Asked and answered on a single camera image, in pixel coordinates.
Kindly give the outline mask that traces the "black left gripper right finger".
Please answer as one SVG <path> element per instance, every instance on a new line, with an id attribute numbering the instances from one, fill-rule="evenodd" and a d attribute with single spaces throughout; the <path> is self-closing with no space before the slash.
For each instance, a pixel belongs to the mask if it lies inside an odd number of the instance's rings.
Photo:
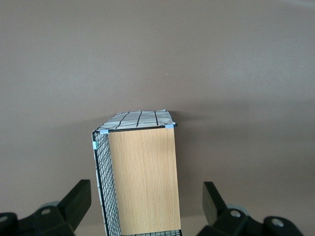
<path id="1" fill-rule="evenodd" d="M 199 236 L 300 236 L 291 221 L 268 216 L 257 222 L 242 210 L 228 208 L 213 182 L 203 183 L 202 206 L 208 225 Z"/>

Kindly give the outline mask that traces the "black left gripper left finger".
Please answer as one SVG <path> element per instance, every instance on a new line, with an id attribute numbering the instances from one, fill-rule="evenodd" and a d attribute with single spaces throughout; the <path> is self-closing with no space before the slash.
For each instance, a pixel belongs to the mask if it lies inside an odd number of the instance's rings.
<path id="1" fill-rule="evenodd" d="M 48 204 L 26 218 L 0 214 L 2 236 L 73 236 L 91 206 L 91 181 L 80 180 L 57 204 Z"/>

